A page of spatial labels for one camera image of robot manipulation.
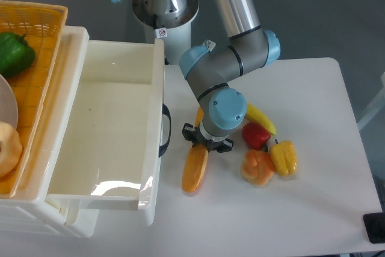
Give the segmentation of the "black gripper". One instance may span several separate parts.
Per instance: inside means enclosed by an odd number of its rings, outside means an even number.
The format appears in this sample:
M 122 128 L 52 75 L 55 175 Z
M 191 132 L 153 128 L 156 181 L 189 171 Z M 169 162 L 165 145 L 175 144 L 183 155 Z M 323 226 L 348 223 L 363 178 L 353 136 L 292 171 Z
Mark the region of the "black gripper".
M 230 152 L 234 145 L 234 141 L 228 139 L 227 136 L 213 136 L 205 130 L 204 126 L 193 126 L 190 123 L 184 123 L 182 135 L 184 139 L 186 141 L 190 141 L 193 146 L 201 144 L 205 149 L 207 149 L 208 152 Z

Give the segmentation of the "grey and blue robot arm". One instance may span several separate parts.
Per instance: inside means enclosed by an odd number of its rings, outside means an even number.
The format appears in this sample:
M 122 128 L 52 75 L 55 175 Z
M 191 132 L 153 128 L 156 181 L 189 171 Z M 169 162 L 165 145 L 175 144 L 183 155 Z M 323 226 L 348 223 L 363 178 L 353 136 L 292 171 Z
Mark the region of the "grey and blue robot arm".
M 277 60 L 278 38 L 261 28 L 252 0 L 215 0 L 230 42 L 220 51 L 210 40 L 191 46 L 191 22 L 199 12 L 198 0 L 131 1 L 146 41 L 164 41 L 164 60 L 180 67 L 204 112 L 198 125 L 183 127 L 184 138 L 209 151 L 231 151 L 229 134 L 242 122 L 247 104 L 242 94 L 229 87 L 229 81 Z

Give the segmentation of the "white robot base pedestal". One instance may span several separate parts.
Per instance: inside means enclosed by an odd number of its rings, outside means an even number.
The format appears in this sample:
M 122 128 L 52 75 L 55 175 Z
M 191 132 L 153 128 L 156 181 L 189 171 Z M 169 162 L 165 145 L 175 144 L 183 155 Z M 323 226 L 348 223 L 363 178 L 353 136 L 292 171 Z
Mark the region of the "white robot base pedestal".
M 133 0 L 132 8 L 146 42 L 162 39 L 166 60 L 178 65 L 191 48 L 191 24 L 199 13 L 199 0 Z

